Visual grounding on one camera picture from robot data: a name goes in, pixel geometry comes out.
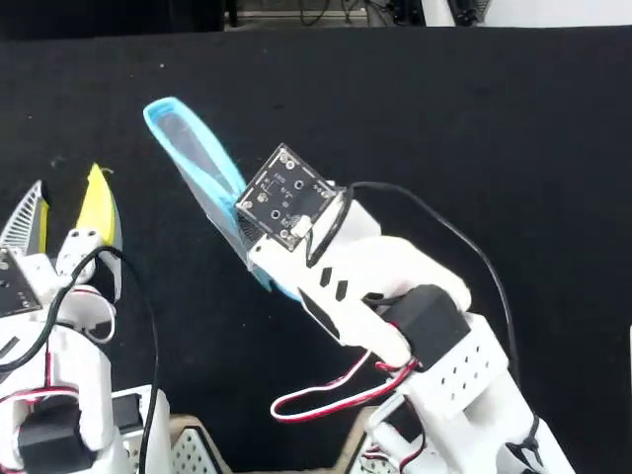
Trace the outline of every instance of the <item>cable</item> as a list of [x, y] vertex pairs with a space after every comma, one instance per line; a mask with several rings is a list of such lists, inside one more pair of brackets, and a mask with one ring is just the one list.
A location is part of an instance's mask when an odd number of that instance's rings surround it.
[[406, 378], [410, 375], [410, 373], [415, 369], [418, 365], [418, 362], [415, 359], [412, 359], [408, 364], [402, 367], [392, 379], [387, 380], [381, 385], [377, 387], [373, 387], [368, 390], [364, 390], [363, 392], [357, 393], [351, 397], [345, 398], [343, 400], [339, 400], [334, 403], [330, 403], [329, 405], [325, 405], [324, 407], [316, 408], [313, 410], [309, 410], [307, 412], [292, 414], [292, 415], [281, 415], [277, 409], [286, 404], [291, 400], [295, 400], [297, 398], [302, 397], [308, 393], [314, 392], [326, 392], [338, 388], [344, 385], [346, 382], [351, 379], [357, 370], [366, 362], [370, 353], [367, 352], [352, 368], [342, 377], [337, 378], [336, 380], [329, 382], [326, 385], [321, 385], [317, 387], [304, 388], [302, 390], [298, 390], [296, 392], [284, 395], [282, 397], [277, 398], [272, 405], [270, 406], [270, 413], [276, 420], [283, 423], [302, 423], [309, 422], [311, 420], [315, 420], [317, 418], [325, 417], [332, 413], [338, 412], [345, 408], [355, 407], [357, 405], [361, 405], [369, 400], [372, 400], [376, 397], [380, 397], [385, 395], [395, 388], [397, 388]]
[[311, 255], [309, 254], [309, 251], [311, 249], [313, 236], [311, 235], [311, 232], [307, 234], [308, 235], [307, 238], [309, 240], [307, 241], [308, 245], [306, 246], [307, 250], [306, 250], [306, 256], [305, 256], [305, 265], [307, 266], [308, 269], [311, 269], [316, 264], [318, 264], [318, 261], [321, 259], [321, 257], [323, 256], [323, 254], [325, 253], [329, 245], [332, 243], [332, 240], [334, 240], [334, 238], [338, 235], [338, 232], [340, 231], [340, 228], [343, 225], [343, 222], [349, 215], [349, 210], [351, 209], [352, 203], [354, 202], [354, 187], [353, 186], [349, 186], [342, 192], [342, 199], [343, 199], [343, 205], [341, 206], [341, 209], [338, 212], [338, 215], [334, 219], [332, 226], [329, 228], [329, 230], [325, 234], [325, 237], [323, 237], [323, 240], [321, 240], [320, 244], [318, 244], [318, 246], [316, 247], [314, 252], [311, 253]]
[[343, 13], [345, 14], [345, 23], [351, 25], [353, 23], [352, 22], [352, 11], [356, 7], [356, 5], [359, 3], [359, 0], [354, 0], [354, 2], [351, 4], [349, 9], [347, 9], [347, 7], [345, 6], [345, 2], [346, 1], [347, 0], [340, 0], [340, 8], [343, 11]]
[[507, 294], [505, 293], [505, 288], [503, 287], [503, 283], [501, 282], [500, 277], [498, 276], [496, 269], [492, 265], [490, 259], [485, 255], [485, 253], [472, 241], [469, 237], [467, 237], [463, 232], [461, 232], [454, 224], [452, 224], [449, 220], [439, 214], [434, 208], [432, 208], [429, 204], [427, 204], [423, 199], [419, 196], [415, 195], [411, 191], [407, 190], [398, 185], [393, 185], [390, 183], [380, 183], [374, 181], [360, 181], [356, 183], [352, 183], [347, 187], [345, 193], [343, 195], [343, 205], [341, 207], [340, 212], [336, 216], [332, 227], [329, 229], [319, 246], [314, 250], [313, 254], [307, 258], [306, 265], [308, 268], [313, 267], [318, 263], [318, 260], [323, 256], [327, 247], [334, 240], [340, 228], [347, 218], [349, 214], [349, 209], [351, 208], [352, 201], [354, 200], [354, 190], [365, 188], [372, 189], [378, 191], [389, 191], [394, 193], [399, 193], [406, 198], [410, 199], [414, 204], [419, 206], [423, 211], [430, 215], [434, 220], [436, 220], [443, 227], [452, 232], [456, 237], [458, 237], [463, 243], [465, 243], [474, 253], [483, 261], [485, 267], [487, 267], [488, 272], [492, 276], [492, 280], [494, 281], [494, 285], [496, 286], [496, 290], [501, 298], [501, 303], [503, 305], [503, 311], [505, 312], [505, 321], [507, 323], [507, 334], [509, 341], [509, 349], [510, 349], [510, 358], [511, 358], [511, 371], [513, 374], [513, 380], [517, 387], [520, 387], [520, 370], [519, 370], [519, 359], [518, 359], [518, 351], [517, 351], [517, 343], [515, 340], [515, 329], [514, 329], [514, 316], [512, 315], [512, 311], [510, 309], [509, 300], [507, 298]]
[[331, 0], [325, 0], [325, 4], [323, 5], [323, 8], [320, 11], [320, 13], [316, 16], [316, 18], [308, 22], [305, 20], [305, 0], [298, 0], [298, 11], [299, 11], [301, 25], [303, 27], [313, 27], [314, 25], [316, 25], [320, 21], [320, 19], [325, 16], [325, 13], [327, 13], [327, 10], [329, 10], [330, 3], [331, 3]]
[[149, 444], [149, 434], [151, 432], [151, 426], [153, 424], [154, 414], [156, 412], [156, 402], [158, 399], [158, 375], [160, 370], [159, 363], [159, 345], [158, 345], [158, 331], [156, 329], [156, 317], [154, 315], [153, 308], [151, 306], [151, 302], [149, 301], [149, 297], [147, 292], [145, 291], [144, 284], [142, 282], [142, 278], [140, 277], [140, 273], [136, 270], [135, 266], [132, 262], [125, 256], [125, 254], [115, 247], [111, 247], [109, 245], [103, 245], [97, 247], [88, 255], [86, 255], [81, 262], [77, 265], [77, 267], [72, 271], [70, 275], [70, 282], [62, 287], [57, 294], [55, 294], [50, 306], [48, 307], [48, 313], [46, 315], [46, 321], [41, 328], [41, 332], [38, 337], [34, 341], [33, 345], [20, 357], [15, 360], [0, 364], [0, 373], [2, 372], [10, 372], [16, 370], [26, 363], [28, 363], [34, 356], [38, 354], [40, 349], [46, 344], [48, 341], [48, 337], [52, 332], [52, 328], [54, 327], [57, 319], [57, 313], [59, 312], [59, 307], [61, 306], [61, 302], [63, 298], [70, 292], [81, 272], [86, 268], [86, 266], [92, 262], [100, 253], [108, 252], [115, 257], [119, 258], [123, 263], [126, 264], [129, 273], [132, 275], [135, 280], [136, 286], [139, 292], [143, 296], [143, 300], [145, 303], [145, 309], [147, 311], [147, 315], [149, 317], [149, 323], [151, 325], [151, 333], [152, 340], [154, 346], [154, 373], [153, 379], [151, 383], [151, 391], [149, 395], [149, 407], [147, 409], [147, 419], [145, 420], [145, 428], [142, 434], [142, 440], [140, 443], [140, 450], [138, 455], [138, 473], [145, 474], [145, 467], [147, 464], [147, 445]]
[[404, 469], [406, 469], [406, 466], [408, 466], [411, 462], [421, 456], [422, 452], [424, 452], [424, 449], [426, 449], [426, 430], [424, 428], [422, 428], [422, 437], [422, 445], [419, 446], [419, 449], [415, 450], [415, 452], [410, 453], [408, 456], [402, 459], [402, 462], [399, 463], [400, 474], [404, 474]]
[[365, 304], [369, 306], [390, 306], [402, 300], [404, 296], [406, 296], [406, 294], [399, 294], [397, 296], [391, 296], [389, 298], [375, 298], [375, 299], [368, 298], [365, 296], [362, 299], [362, 302], [364, 302]]
[[66, 397], [79, 397], [79, 391], [73, 387], [47, 387], [47, 388], [37, 388], [35, 390], [25, 390], [22, 392], [16, 392], [11, 395], [7, 395], [6, 397], [0, 398], [0, 404], [6, 402], [7, 400], [13, 400], [16, 402], [25, 401], [25, 402], [35, 402], [36, 400], [44, 397], [53, 397], [53, 396], [66, 396]]

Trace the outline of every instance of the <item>black table surface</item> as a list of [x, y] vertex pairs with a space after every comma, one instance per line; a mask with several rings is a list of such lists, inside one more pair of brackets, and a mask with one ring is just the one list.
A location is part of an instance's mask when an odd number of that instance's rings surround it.
[[[172, 412], [200, 417], [235, 470], [331, 465], [354, 412], [284, 426], [278, 395], [358, 355], [268, 294], [211, 227], [142, 108], [177, 96], [250, 178], [288, 143], [339, 183], [410, 188], [487, 251], [512, 303], [522, 389], [578, 472], [628, 472], [632, 30], [329, 30], [0, 44], [0, 215], [36, 179], [49, 251], [93, 161], [111, 168], [124, 249], [158, 312]], [[470, 286], [501, 341], [471, 252], [396, 197], [359, 198]], [[126, 279], [115, 388], [148, 382], [146, 318]], [[370, 373], [352, 386], [374, 383]]]

